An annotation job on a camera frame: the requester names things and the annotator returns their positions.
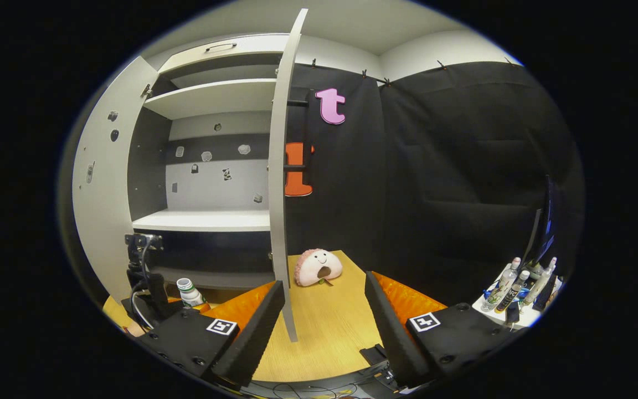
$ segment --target ceiling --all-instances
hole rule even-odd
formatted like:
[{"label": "ceiling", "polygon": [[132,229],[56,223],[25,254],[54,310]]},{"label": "ceiling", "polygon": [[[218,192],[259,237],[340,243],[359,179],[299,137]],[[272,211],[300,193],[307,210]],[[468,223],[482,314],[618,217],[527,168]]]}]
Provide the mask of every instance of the ceiling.
[{"label": "ceiling", "polygon": [[375,55],[429,33],[466,29],[407,0],[236,0],[203,13],[142,51],[142,56],[203,38],[235,33],[288,33],[301,8],[309,8],[302,34],[360,48]]}]

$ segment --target drawer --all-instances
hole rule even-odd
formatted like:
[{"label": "drawer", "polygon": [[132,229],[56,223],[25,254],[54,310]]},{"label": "drawer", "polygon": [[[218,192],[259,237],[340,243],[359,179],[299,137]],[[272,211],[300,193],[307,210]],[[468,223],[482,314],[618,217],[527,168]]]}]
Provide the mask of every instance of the drawer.
[{"label": "drawer", "polygon": [[240,65],[279,64],[286,33],[250,35],[200,45],[170,56],[159,73],[169,79]]}]

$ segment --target stuffed dumpling toy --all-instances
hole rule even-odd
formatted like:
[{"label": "stuffed dumpling toy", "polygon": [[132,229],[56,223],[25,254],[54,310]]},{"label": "stuffed dumpling toy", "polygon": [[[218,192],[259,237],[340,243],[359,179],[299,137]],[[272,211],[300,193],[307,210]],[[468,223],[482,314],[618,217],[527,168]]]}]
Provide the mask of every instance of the stuffed dumpling toy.
[{"label": "stuffed dumpling toy", "polygon": [[337,278],[344,271],[341,260],[336,255],[323,249],[309,249],[297,260],[294,267],[294,281],[297,285],[306,287],[314,283],[322,283]]}]

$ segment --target wooden table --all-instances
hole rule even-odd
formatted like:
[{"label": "wooden table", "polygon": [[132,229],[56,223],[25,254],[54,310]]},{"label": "wooden table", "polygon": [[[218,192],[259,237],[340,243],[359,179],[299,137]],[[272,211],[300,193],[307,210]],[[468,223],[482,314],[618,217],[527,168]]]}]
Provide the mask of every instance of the wooden table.
[{"label": "wooden table", "polygon": [[280,315],[263,358],[257,381],[310,381],[352,373],[370,366],[360,349],[383,344],[364,295],[365,273],[341,250],[332,253],[344,266],[329,284],[300,287],[294,282],[299,255],[288,257],[289,295],[299,340],[289,341]]}]

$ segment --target white bottle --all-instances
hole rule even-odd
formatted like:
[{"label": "white bottle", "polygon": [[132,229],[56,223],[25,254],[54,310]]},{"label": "white bottle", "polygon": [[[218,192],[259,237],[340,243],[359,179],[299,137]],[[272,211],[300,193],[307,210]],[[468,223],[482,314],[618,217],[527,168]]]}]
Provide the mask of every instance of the white bottle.
[{"label": "white bottle", "polygon": [[491,294],[489,294],[488,298],[486,298],[483,304],[481,304],[481,311],[491,311],[501,302],[504,295],[506,295],[509,288],[511,288],[511,285],[518,277],[516,270],[519,265],[521,265],[521,258],[519,257],[514,258],[513,261],[509,263],[509,268],[507,268],[501,275],[501,280],[498,282],[498,288],[491,290]]},{"label": "white bottle", "polygon": [[182,302],[184,305],[192,308],[205,303],[205,298],[198,292],[193,286],[193,283],[188,278],[179,278],[177,280],[177,288],[182,295]]},{"label": "white bottle", "polygon": [[550,280],[550,275],[552,275],[553,270],[555,270],[555,263],[557,260],[558,258],[552,258],[552,260],[550,260],[550,265],[548,265],[548,267],[543,271],[541,278],[536,281],[531,290],[528,292],[528,295],[526,295],[526,298],[523,300],[524,306],[529,306],[536,300],[538,294],[541,293],[543,287],[546,285],[548,280]]}]

